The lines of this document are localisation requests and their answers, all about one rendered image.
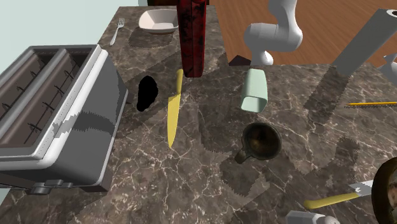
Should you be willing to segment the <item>silver fork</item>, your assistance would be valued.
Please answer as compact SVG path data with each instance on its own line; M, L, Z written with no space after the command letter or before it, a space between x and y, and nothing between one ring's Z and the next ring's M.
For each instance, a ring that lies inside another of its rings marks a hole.
M119 31L121 28L123 28L124 24L125 24L125 19L124 19L124 18L120 18L119 21L118 21L118 24L117 24L116 31L115 31L115 33L113 34L113 37L111 38L111 41L109 42L109 46L113 46L113 45L114 45L114 43L115 43L115 41L116 41L116 37L117 37L117 35L118 35L118 31Z

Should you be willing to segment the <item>black rounded object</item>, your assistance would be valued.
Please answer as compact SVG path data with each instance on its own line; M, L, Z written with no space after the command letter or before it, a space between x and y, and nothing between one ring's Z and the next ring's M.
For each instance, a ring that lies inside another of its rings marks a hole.
M148 109L158 95L156 81L151 76L145 76L139 83L137 110Z

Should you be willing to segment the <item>yellow handled silver tool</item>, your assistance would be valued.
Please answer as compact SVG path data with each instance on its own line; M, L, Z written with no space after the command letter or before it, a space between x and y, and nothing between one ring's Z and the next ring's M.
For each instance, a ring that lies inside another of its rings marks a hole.
M358 197L372 194L373 180L362 181L349 185L354 191L352 193L345 193L341 195L334 195L323 199L305 200L303 206L306 209L317 209L324 206L337 204L340 202L356 199Z

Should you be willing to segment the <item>yellow knife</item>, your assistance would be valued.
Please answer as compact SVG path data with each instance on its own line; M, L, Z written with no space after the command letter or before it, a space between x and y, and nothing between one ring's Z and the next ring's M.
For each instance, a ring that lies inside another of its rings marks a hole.
M178 126L179 105L184 72L182 69L178 69L176 74L176 95L168 98L167 106L167 140L169 148L172 148Z

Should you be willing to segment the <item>dark brown mug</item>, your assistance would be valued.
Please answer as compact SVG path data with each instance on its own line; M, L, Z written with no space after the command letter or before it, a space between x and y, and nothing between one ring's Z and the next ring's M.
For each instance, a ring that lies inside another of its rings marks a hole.
M268 123L250 123L243 131L242 149L234 159L242 164L249 157L257 160L270 160L276 157L282 146L282 140L275 127Z

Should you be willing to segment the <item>dark brown round bowl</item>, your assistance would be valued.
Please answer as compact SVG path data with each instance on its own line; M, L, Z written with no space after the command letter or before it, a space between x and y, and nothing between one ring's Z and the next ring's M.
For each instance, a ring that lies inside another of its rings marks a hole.
M387 195L395 171L397 171L397 157L384 162L373 179L372 206L379 224L397 224L397 220L392 216L392 205Z

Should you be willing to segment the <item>yellow thin stick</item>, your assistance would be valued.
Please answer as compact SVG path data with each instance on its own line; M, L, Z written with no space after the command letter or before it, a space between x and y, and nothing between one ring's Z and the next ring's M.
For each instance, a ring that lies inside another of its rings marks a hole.
M355 102L355 103L346 104L346 106L380 106L380 105L397 105L397 102Z

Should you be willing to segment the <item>silver two-slot toaster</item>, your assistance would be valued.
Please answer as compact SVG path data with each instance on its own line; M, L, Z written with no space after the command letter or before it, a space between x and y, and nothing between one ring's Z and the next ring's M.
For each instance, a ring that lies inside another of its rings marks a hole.
M28 47L0 74L0 189L108 191L129 100L99 45Z

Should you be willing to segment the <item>grey tall slab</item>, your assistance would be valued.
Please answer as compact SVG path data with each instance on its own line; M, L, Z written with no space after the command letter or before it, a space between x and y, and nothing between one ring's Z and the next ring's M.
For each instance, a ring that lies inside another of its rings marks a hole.
M349 76L397 32L397 10L379 8L355 35L332 66Z

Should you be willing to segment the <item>pale grey angular object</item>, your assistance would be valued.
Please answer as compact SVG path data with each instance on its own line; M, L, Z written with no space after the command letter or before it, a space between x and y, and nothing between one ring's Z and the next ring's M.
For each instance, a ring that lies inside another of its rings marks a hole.
M397 53L392 53L383 56L385 64L378 67L378 70L393 84L397 85L397 62L394 60L397 58Z

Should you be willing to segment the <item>pale green cup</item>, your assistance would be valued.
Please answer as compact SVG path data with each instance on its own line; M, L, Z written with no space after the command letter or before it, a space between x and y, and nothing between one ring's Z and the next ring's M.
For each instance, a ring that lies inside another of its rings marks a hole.
M247 71L242 93L240 108L244 111L261 113L268 103L268 89L265 72L261 69Z

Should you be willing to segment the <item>white bowl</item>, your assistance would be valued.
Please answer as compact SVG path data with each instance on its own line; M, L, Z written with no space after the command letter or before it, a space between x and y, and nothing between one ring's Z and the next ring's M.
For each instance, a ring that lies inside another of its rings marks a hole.
M139 27L151 34L168 34L179 28L177 10L147 10L139 18Z

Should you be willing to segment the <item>white rounded container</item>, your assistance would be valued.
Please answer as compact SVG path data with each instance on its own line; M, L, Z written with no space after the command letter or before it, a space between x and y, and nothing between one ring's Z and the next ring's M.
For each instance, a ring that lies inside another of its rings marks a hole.
M286 224L340 224L335 217L303 211L290 211L285 219Z

